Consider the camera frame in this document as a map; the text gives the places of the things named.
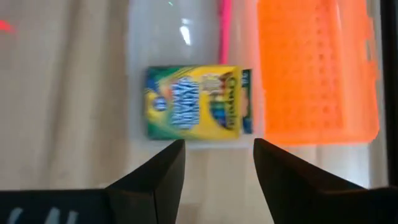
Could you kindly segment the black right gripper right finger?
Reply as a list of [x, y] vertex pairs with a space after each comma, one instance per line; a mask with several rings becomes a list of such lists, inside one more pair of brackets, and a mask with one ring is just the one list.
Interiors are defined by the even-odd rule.
[[365, 189], [257, 138], [257, 178], [274, 223], [397, 224], [397, 188]]

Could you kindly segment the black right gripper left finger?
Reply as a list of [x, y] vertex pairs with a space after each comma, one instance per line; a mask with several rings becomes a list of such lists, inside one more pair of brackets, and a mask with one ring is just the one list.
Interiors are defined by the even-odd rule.
[[1, 223], [175, 223], [184, 177], [180, 139], [102, 189], [3, 190]]

